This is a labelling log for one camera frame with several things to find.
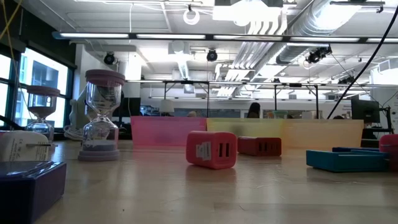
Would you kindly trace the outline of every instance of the red box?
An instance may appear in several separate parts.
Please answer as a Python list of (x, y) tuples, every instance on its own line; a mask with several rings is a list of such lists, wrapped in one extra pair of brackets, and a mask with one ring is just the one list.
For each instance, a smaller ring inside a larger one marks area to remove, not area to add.
[(238, 152), (251, 156), (280, 156), (282, 141), (280, 138), (238, 138)]
[(379, 150), (389, 153), (389, 168), (398, 172), (398, 134), (386, 134), (380, 138)]
[(231, 168), (236, 162), (237, 145), (232, 133), (192, 131), (187, 138), (187, 161), (212, 169)]

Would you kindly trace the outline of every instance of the ceiling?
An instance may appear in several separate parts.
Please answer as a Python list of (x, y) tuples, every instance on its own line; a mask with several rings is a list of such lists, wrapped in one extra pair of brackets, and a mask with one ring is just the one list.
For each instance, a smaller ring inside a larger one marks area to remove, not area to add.
[[(288, 11), (288, 22), (303, 9), (310, 0), (297, 0), (297, 7)], [(203, 10), (212, 10), (214, 0), (202, 1)], [(384, 12), (376, 13), (376, 8), (362, 9), (357, 12), (345, 25), (334, 31), (333, 35), (381, 36), (388, 26), (392, 11), (398, 4), (387, 0)], [(211, 33), (211, 34), (243, 34), (247, 27), (236, 26), (230, 21), (214, 21), (211, 15), (200, 13), (199, 22), (188, 25), (183, 20), (185, 6), (165, 5), (167, 12), (162, 11), (160, 5), (130, 6), (128, 4), (104, 4), (103, 2), (76, 2), (74, 0), (25, 0), (23, 6), (57, 30), (64, 32), (173, 32), (173, 33)], [(131, 12), (131, 30), (129, 15)], [(398, 22), (390, 31), (390, 37), (398, 36)], [(171, 73), (178, 69), (176, 62), (167, 61), (167, 47), (170, 41), (148, 40), (101, 40), (92, 44), (98, 52), (102, 52), (101, 45), (135, 45), (147, 63), (142, 68), (144, 75), (156, 73)], [(191, 52), (195, 53), (193, 60), (188, 62), (189, 69), (214, 71), (216, 63), (206, 61), (208, 49), (214, 48), (219, 61), (232, 61), (239, 52), (241, 42), (189, 42)], [(360, 70), (366, 59), (373, 53), (376, 45), (365, 44), (333, 44), (333, 55), (345, 69)], [(388, 57), (398, 57), (398, 45), (384, 45), (379, 51), (375, 62), (385, 61)], [(303, 58), (298, 60), (298, 66), (289, 66), (285, 70), (284, 78), (315, 77), (322, 81), (333, 75), (344, 72), (333, 57), (327, 57), (321, 63), (308, 65)], [(368, 76), (361, 77), (360, 82), (366, 82)]]

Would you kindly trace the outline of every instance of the table surface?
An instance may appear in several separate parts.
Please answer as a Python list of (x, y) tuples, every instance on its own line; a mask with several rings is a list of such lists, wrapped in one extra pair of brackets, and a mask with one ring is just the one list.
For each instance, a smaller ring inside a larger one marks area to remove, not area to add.
[(192, 166), (183, 150), (132, 150), (121, 158), (80, 162), (79, 142), (58, 142), (67, 163), (65, 195), (36, 224), (58, 223), (394, 223), (398, 174), (334, 174), (280, 158), (238, 155), (232, 169)]

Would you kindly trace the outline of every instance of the hourglass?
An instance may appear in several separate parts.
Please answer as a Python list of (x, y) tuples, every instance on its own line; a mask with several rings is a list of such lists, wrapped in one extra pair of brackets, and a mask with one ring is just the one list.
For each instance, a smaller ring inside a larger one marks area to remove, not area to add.
[(52, 143), (54, 138), (54, 127), (45, 119), (54, 113), (57, 108), (57, 96), (60, 90), (47, 86), (27, 86), (26, 90), (29, 94), (27, 109), (37, 117), (36, 120), (28, 124), (26, 131), (34, 131), (43, 134)]
[(121, 101), (124, 75), (107, 70), (86, 72), (86, 103), (97, 117), (83, 128), (81, 161), (110, 161), (119, 159), (119, 129), (108, 118)]

